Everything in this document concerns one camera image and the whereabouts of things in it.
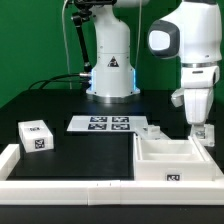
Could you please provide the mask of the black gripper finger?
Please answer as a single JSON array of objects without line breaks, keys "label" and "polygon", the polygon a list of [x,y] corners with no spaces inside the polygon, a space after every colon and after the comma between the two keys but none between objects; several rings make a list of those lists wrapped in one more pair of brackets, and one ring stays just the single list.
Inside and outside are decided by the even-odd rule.
[{"label": "black gripper finger", "polygon": [[203,125],[195,125],[195,134],[198,138],[204,137],[204,126]]}]

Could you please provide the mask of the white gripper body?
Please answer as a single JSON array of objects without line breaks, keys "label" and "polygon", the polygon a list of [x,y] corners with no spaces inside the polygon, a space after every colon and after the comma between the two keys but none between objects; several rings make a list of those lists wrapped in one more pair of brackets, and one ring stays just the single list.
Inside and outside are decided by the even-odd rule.
[{"label": "white gripper body", "polygon": [[213,86],[219,81],[220,69],[217,65],[183,67],[181,73],[187,122],[191,125],[204,125],[213,104]]}]

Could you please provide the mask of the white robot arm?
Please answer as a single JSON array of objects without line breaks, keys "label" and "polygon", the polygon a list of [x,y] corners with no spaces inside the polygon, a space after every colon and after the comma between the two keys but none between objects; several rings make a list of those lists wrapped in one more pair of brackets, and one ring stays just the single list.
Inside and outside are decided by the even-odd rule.
[{"label": "white robot arm", "polygon": [[[89,97],[104,102],[138,95],[136,69],[131,65],[130,28],[116,18],[114,8],[142,7],[150,0],[115,0],[95,3],[90,9],[96,31],[97,59],[90,70]],[[182,0],[166,16],[154,21],[147,32],[150,52],[161,59],[181,62],[181,87],[172,94],[175,106],[185,107],[191,132],[207,134],[213,104],[213,86],[220,77],[222,59],[221,12],[217,0]]]}]

